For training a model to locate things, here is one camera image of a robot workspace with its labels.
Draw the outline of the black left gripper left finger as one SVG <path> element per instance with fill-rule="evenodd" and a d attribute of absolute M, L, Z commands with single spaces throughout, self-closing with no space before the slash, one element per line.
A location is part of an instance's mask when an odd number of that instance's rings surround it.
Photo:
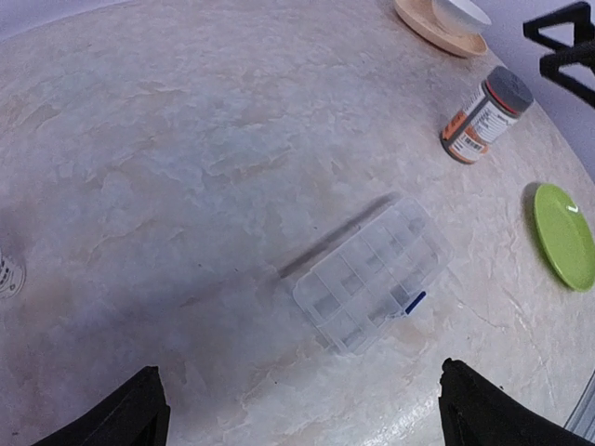
<path fill-rule="evenodd" d="M 165 445 L 171 409 L 156 366 L 145 366 L 83 416 L 37 446 Z"/>

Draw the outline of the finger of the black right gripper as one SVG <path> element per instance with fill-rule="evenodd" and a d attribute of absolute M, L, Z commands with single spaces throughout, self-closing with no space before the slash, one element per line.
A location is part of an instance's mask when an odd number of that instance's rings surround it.
<path fill-rule="evenodd" d="M 560 25 L 573 26 L 573 43 L 570 46 L 541 32 Z M 593 107 L 594 90 L 562 72 L 562 67 L 571 65 L 581 65 L 594 72 L 594 23 L 591 21 L 589 3 L 573 2 L 528 20 L 522 25 L 522 32 L 526 39 L 551 50 L 539 60 L 541 76 Z"/>

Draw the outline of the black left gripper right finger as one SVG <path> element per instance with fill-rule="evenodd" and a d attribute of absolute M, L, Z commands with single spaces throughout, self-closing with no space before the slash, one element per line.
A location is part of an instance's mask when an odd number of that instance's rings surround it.
<path fill-rule="evenodd" d="M 439 409 L 446 445 L 589 445 L 533 413 L 464 361 L 442 365 Z"/>

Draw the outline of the grey-capped orange pill bottle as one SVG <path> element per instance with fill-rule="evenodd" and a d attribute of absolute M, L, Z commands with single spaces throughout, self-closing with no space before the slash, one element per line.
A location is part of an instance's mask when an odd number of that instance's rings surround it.
<path fill-rule="evenodd" d="M 496 66 L 443 128 L 440 142 L 453 159 L 475 164 L 533 103 L 527 85 L 508 68 Z"/>

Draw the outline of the clear plastic pill organizer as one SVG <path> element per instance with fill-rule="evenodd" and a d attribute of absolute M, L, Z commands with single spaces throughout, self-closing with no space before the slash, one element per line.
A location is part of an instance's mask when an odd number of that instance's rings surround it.
<path fill-rule="evenodd" d="M 312 266 L 293 297 L 328 344 L 359 355 L 413 311 L 452 257 L 426 210 L 402 198 Z"/>

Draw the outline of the white ceramic bowl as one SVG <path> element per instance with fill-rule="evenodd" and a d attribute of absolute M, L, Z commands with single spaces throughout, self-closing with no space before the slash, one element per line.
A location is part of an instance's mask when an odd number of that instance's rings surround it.
<path fill-rule="evenodd" d="M 432 0 L 431 8 L 439 24 L 453 35 L 481 34 L 492 25 L 489 16 L 467 0 Z"/>

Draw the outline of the beige wooden plate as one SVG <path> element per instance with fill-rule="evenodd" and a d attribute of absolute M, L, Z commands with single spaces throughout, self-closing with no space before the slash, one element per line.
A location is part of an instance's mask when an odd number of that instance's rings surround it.
<path fill-rule="evenodd" d="M 488 46 L 479 34 L 457 36 L 443 29 L 436 19 L 431 1 L 394 0 L 398 17 L 417 35 L 441 50 L 463 59 L 487 54 Z"/>

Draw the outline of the green plate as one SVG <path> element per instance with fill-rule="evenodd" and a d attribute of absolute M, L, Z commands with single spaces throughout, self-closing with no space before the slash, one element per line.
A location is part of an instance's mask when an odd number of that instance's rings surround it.
<path fill-rule="evenodd" d="M 558 277 L 577 292 L 594 286 L 594 239 L 578 205 L 560 187 L 543 183 L 535 192 L 539 241 Z"/>

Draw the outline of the small white pill bottle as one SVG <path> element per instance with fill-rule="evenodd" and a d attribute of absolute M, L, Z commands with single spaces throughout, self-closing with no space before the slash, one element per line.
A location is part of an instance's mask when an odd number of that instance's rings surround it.
<path fill-rule="evenodd" d="M 2 300 L 16 296 L 26 280 L 25 266 L 1 254 L 0 298 Z"/>

